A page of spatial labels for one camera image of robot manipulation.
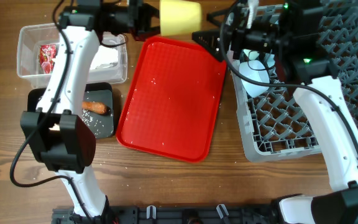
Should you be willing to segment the small light blue bowl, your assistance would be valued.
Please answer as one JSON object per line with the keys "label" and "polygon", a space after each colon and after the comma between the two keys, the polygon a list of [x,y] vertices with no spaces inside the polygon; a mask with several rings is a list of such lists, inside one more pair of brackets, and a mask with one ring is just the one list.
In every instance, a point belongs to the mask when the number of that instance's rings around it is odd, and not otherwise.
{"label": "small light blue bowl", "polygon": [[[239,66],[239,72],[253,81],[270,83],[268,72],[265,70],[263,63],[258,60],[242,62]],[[269,89],[267,86],[251,84],[245,80],[241,82],[247,94],[252,98],[263,94]]]}

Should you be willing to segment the orange carrot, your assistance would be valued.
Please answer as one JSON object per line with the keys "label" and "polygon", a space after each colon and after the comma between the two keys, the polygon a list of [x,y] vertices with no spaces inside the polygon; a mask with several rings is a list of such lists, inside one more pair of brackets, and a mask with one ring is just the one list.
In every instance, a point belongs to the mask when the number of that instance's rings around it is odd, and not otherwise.
{"label": "orange carrot", "polygon": [[100,102],[83,101],[82,108],[96,114],[106,114],[108,111],[108,107]]}

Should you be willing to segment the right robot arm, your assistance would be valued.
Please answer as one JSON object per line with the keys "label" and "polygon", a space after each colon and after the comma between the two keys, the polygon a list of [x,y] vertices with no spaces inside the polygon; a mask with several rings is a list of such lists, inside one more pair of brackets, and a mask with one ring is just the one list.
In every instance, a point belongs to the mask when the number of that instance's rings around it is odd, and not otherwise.
{"label": "right robot arm", "polygon": [[318,44],[320,1],[285,1],[277,24],[254,20],[257,1],[236,1],[207,15],[213,30],[192,39],[232,67],[249,49],[274,55],[279,86],[291,88],[323,153],[332,192],[289,195],[272,202],[272,223],[358,223],[358,129],[346,105],[335,64]]}

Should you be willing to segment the red snack wrapper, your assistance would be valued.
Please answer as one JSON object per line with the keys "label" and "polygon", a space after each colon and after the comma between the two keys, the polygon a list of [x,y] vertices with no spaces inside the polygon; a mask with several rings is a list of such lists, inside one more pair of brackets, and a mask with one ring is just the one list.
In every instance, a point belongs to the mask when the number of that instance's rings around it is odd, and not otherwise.
{"label": "red snack wrapper", "polygon": [[55,44],[46,44],[40,46],[39,65],[44,74],[49,74],[53,71],[57,50],[58,49]]}

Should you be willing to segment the white napkin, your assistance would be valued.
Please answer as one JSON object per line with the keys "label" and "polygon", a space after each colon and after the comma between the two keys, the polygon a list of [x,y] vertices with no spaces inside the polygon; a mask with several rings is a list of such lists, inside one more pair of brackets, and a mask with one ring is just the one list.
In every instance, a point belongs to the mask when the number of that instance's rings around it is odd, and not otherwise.
{"label": "white napkin", "polygon": [[115,63],[118,63],[118,50],[100,46],[92,60],[90,70],[113,67]]}

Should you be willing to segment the yellow plastic cup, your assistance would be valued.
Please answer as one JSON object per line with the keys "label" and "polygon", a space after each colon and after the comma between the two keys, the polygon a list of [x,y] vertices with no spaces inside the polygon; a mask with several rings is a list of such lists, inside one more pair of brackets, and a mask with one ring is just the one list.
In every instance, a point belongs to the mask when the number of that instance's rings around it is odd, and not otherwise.
{"label": "yellow plastic cup", "polygon": [[201,30],[201,4],[183,0],[160,0],[160,34],[189,34]]}

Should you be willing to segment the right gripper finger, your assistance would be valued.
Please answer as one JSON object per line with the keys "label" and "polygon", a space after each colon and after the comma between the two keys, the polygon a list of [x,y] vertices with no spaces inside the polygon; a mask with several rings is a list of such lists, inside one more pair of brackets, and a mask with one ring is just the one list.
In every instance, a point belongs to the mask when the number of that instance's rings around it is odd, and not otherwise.
{"label": "right gripper finger", "polygon": [[191,38],[198,45],[202,46],[218,62],[222,62],[223,55],[220,49],[219,29],[201,30],[191,34]]}
{"label": "right gripper finger", "polygon": [[220,27],[223,22],[227,26],[234,26],[238,24],[238,10],[227,8],[210,12],[207,13],[206,20],[217,27]]}

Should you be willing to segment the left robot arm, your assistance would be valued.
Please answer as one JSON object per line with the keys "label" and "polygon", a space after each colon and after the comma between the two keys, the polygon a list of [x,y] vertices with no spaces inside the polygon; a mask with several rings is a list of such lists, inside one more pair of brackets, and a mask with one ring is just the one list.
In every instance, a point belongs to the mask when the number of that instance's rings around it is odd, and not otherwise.
{"label": "left robot arm", "polygon": [[34,111],[21,116],[24,147],[35,160],[61,179],[73,201],[69,221],[117,223],[107,196],[97,183],[92,162],[96,138],[81,119],[91,63],[103,35],[130,34],[137,41],[160,33],[151,20],[157,8],[142,1],[127,6],[117,2],[74,1],[58,4],[52,19],[60,34],[57,60],[50,81]]}

